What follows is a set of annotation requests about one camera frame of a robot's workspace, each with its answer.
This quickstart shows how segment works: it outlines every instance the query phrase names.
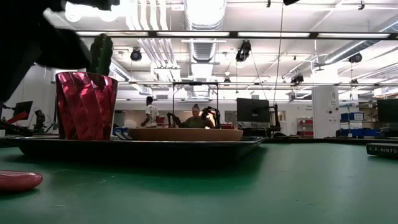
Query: man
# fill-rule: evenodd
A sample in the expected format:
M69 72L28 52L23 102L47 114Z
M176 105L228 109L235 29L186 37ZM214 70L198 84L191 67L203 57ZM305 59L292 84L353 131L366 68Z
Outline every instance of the man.
M195 104L192 107L192 117L188 118L184 123L182 123L182 126L184 128L214 128L213 122L211 122L208 118L203 120L201 117L199 117L199 112L199 106Z
M141 126L145 126L146 128L157 127L156 119L159 117L159 113L157 112L156 107L152 105L153 101L154 99L151 96L147 97L147 108L145 109L147 118L141 123Z

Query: cactus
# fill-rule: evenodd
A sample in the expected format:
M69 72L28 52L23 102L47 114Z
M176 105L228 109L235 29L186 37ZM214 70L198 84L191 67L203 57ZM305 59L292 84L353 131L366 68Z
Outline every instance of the cactus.
M109 66L111 65L113 42L106 34L100 34L95 37L90 47L91 63L87 72L100 75L109 75Z

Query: red faceted vase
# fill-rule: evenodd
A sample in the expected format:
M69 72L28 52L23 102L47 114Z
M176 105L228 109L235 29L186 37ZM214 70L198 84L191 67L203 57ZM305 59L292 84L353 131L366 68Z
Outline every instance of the red faceted vase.
M109 140L118 81L86 72L56 76L60 139Z

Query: black monitor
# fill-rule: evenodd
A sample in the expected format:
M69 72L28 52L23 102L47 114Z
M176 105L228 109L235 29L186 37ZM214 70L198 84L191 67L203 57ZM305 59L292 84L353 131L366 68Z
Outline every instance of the black monitor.
M33 101L26 101L26 102L17 103L15 105L15 107L13 108L13 110L14 110L13 116L17 116L20 113L25 111L27 113L27 116L24 119L21 119L21 120L27 120L28 117L29 117L30 109L32 108L32 104L33 104Z
M398 123L398 99L378 100L377 115L379 122Z
M269 101L236 99L237 120L243 122L269 122Z

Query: green table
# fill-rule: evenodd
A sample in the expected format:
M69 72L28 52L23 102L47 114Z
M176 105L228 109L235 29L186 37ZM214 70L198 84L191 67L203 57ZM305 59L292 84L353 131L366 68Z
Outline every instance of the green table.
M43 183L0 195L1 223L396 223L398 161L364 146L263 144L238 166L176 171L38 161L0 149L0 169Z

